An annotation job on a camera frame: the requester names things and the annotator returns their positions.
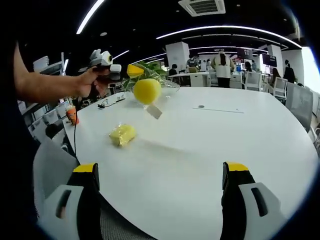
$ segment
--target yellow sponge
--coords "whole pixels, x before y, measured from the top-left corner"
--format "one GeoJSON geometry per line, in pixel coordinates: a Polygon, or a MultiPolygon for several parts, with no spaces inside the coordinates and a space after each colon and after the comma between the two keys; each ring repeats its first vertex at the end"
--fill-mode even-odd
{"type": "Polygon", "coordinates": [[[133,126],[124,124],[118,126],[113,130],[109,137],[114,145],[122,147],[127,145],[137,135],[136,130],[133,126]]]}
{"type": "Polygon", "coordinates": [[[129,75],[131,79],[139,77],[140,75],[144,74],[145,70],[135,65],[129,64],[126,70],[126,73],[129,75]]]}
{"type": "Polygon", "coordinates": [[[135,83],[133,94],[139,102],[149,105],[160,96],[161,85],[153,78],[142,79],[135,83]]]}

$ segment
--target black ceiling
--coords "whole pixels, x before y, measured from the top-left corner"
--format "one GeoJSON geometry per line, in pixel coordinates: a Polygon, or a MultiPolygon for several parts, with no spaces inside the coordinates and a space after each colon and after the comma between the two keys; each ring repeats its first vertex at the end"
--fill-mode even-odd
{"type": "MultiPolygon", "coordinates": [[[[236,25],[258,28],[282,36],[295,32],[291,17],[279,4],[270,0],[224,0],[226,14],[192,17],[179,4],[179,0],[105,0],[93,15],[81,34],[78,27],[96,0],[50,0],[39,10],[45,20],[40,20],[38,30],[32,26],[32,34],[26,37],[27,61],[32,62],[44,55],[50,59],[65,52],[69,58],[67,73],[76,74],[84,67],[94,49],[108,50],[120,56],[115,62],[129,64],[143,58],[164,53],[165,45],[184,41],[190,48],[208,46],[238,46],[259,48],[267,43],[259,37],[284,46],[295,45],[281,38],[252,30],[215,28],[175,34],[162,39],[156,37],[184,29],[236,25]]],[[[213,49],[192,50],[211,52],[213,49]]]]}

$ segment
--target computer screen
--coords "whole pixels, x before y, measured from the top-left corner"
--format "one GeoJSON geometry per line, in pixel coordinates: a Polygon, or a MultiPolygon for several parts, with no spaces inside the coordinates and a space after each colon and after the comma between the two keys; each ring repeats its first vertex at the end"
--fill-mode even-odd
{"type": "Polygon", "coordinates": [[[239,59],[253,59],[254,56],[252,54],[252,50],[250,49],[244,49],[244,48],[238,48],[236,50],[238,58],[239,59]]]}
{"type": "Polygon", "coordinates": [[[263,64],[269,65],[272,67],[277,67],[277,58],[268,54],[262,54],[263,64]]]}

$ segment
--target orange cup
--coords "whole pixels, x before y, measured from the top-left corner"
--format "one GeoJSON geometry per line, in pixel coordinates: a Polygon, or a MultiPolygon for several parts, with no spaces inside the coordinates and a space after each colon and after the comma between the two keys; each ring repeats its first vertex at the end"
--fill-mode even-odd
{"type": "Polygon", "coordinates": [[[79,117],[76,116],[75,106],[70,105],[66,108],[66,116],[71,121],[72,125],[76,125],[79,123],[79,117]]]}

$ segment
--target cable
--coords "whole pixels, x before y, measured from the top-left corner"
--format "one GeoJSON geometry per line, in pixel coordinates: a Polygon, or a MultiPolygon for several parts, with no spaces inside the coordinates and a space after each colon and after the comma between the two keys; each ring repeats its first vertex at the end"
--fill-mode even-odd
{"type": "Polygon", "coordinates": [[[77,126],[77,121],[78,121],[78,111],[76,109],[75,110],[75,125],[74,125],[73,140],[74,140],[74,156],[75,156],[75,159],[79,162],[79,160],[77,158],[77,149],[76,149],[76,126],[77,126]]]}
{"type": "Polygon", "coordinates": [[[112,104],[110,104],[110,105],[105,105],[103,102],[105,102],[107,99],[105,99],[105,100],[103,100],[102,102],[101,102],[101,104],[98,104],[98,109],[105,109],[105,108],[107,108],[107,107],[110,107],[110,106],[112,106],[113,104],[117,104],[117,103],[119,103],[119,102],[121,102],[122,100],[125,100],[125,99],[120,99],[120,100],[118,100],[118,101],[116,101],[116,102],[114,102],[114,103],[112,103],[112,104]]]}

